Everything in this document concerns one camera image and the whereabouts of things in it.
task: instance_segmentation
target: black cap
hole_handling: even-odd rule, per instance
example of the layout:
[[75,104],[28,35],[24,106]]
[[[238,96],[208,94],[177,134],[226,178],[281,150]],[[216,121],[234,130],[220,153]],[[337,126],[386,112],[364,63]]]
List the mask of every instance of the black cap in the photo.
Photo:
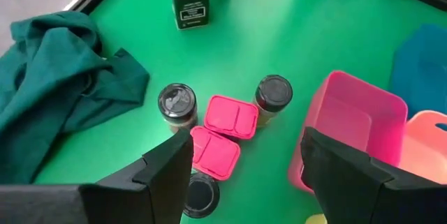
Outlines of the black cap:
[[217,207],[221,193],[210,176],[198,172],[191,175],[183,212],[191,218],[209,216]]
[[160,93],[159,109],[167,121],[184,123],[196,113],[196,95],[185,84],[169,84]]
[[256,102],[268,112],[279,112],[292,100],[291,84],[280,75],[264,77],[256,89]]

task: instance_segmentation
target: pink plastic bin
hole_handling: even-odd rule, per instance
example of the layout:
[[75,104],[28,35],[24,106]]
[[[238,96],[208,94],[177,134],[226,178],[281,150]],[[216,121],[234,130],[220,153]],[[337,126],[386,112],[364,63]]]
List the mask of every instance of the pink plastic bin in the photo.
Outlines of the pink plastic bin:
[[193,167],[220,181],[230,178],[240,156],[239,145],[203,126],[194,127],[191,136]]
[[210,99],[205,113],[205,127],[242,140],[251,139],[256,132],[258,108],[244,101],[220,95]]
[[[400,97],[342,71],[334,71],[314,94],[304,126],[314,127],[329,137],[397,166],[407,111]],[[302,132],[288,169],[288,178],[293,185],[313,193],[301,180],[301,139]]]

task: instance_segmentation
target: green cloth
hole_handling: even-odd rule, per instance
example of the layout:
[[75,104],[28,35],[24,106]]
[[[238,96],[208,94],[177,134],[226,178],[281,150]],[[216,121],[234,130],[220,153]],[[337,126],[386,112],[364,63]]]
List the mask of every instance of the green cloth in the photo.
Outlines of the green cloth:
[[12,23],[11,34],[0,57],[0,184],[29,184],[62,133],[141,106],[149,74],[124,50],[101,58],[98,29],[82,13]]

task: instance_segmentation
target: glass jar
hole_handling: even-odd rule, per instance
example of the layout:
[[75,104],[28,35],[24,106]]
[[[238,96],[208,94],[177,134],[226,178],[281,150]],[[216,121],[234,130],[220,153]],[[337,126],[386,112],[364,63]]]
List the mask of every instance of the glass jar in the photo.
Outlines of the glass jar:
[[159,109],[173,133],[180,128],[191,130],[197,125],[194,91],[185,84],[169,84],[159,95]]
[[254,104],[259,109],[258,128],[266,126],[292,100],[291,84],[280,75],[264,77],[256,89]]
[[221,197],[215,179],[202,172],[190,176],[183,213],[189,218],[204,218],[217,208]]

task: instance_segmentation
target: blue container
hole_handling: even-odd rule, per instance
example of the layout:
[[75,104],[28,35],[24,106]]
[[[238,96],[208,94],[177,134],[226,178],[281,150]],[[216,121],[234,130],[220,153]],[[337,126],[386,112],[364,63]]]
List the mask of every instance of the blue container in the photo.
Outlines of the blue container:
[[390,92],[408,105],[447,114],[447,29],[423,25],[395,53]]

